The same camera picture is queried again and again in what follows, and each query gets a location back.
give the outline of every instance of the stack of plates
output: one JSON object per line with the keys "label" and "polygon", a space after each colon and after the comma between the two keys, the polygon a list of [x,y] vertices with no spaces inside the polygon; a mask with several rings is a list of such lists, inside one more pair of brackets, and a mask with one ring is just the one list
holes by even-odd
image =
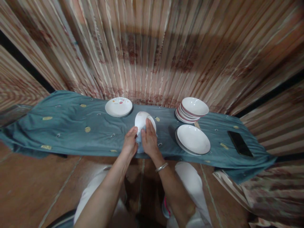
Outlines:
{"label": "stack of plates", "polygon": [[175,137],[178,145],[191,155],[200,156],[210,151],[208,137],[197,127],[182,125],[175,132]]}
{"label": "stack of plates", "polygon": [[208,106],[197,98],[184,98],[175,111],[176,117],[183,123],[192,124],[209,112]]}
{"label": "stack of plates", "polygon": [[113,117],[122,118],[129,115],[132,110],[132,102],[127,98],[113,98],[105,105],[105,111]]}

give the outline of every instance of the smartphone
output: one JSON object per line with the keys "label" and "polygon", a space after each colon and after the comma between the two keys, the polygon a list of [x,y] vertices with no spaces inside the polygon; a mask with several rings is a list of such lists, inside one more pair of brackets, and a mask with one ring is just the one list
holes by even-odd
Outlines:
{"label": "smartphone", "polygon": [[243,140],[242,136],[239,133],[233,132],[233,131],[228,131],[228,135],[231,138],[235,148],[237,149],[237,152],[240,155],[244,155],[247,157],[253,157],[252,153],[250,152],[245,141]]}

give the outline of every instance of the tiled floor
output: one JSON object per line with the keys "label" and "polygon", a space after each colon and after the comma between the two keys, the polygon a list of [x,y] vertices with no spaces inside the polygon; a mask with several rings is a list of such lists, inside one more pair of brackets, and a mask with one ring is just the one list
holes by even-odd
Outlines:
{"label": "tiled floor", "polygon": [[[77,207],[83,189],[102,164],[112,157],[49,155],[35,159],[13,154],[0,143],[1,227],[47,227],[52,221]],[[176,162],[170,161],[174,168]],[[248,227],[249,213],[212,175],[213,167],[192,164],[203,181],[206,203],[214,228]],[[127,207],[140,214],[152,227],[166,225],[161,212],[163,189],[149,159],[133,159],[126,177]]]}

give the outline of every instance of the table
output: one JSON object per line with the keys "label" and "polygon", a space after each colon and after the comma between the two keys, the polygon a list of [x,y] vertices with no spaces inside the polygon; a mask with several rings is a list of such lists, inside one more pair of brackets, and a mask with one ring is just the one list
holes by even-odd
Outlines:
{"label": "table", "polygon": [[[35,157],[44,157],[48,153],[118,156],[136,114],[146,111],[159,120],[155,121],[158,144],[167,160],[219,167],[238,184],[268,168],[277,158],[268,154],[243,123],[233,116],[210,112],[200,118],[198,124],[209,138],[211,149],[205,155],[193,156],[176,142],[175,131],[183,123],[174,116],[175,109],[134,104],[127,117],[115,118],[106,113],[106,102],[75,92],[55,91],[25,117],[2,128],[0,138],[14,152]],[[228,130],[242,135],[254,158],[237,153]],[[135,158],[147,159],[149,156],[135,154]]]}

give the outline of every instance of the curtain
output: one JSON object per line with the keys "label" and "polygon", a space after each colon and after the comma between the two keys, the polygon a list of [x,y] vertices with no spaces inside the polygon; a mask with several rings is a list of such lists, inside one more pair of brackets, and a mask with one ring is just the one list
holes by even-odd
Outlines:
{"label": "curtain", "polygon": [[235,114],[303,68],[297,0],[0,2],[0,29],[57,90]]}
{"label": "curtain", "polygon": [[304,227],[304,160],[277,163],[241,184],[252,213],[249,224]]}
{"label": "curtain", "polygon": [[0,46],[0,111],[16,104],[35,105],[49,93]]}
{"label": "curtain", "polygon": [[282,156],[304,151],[304,81],[241,118],[266,150]]}

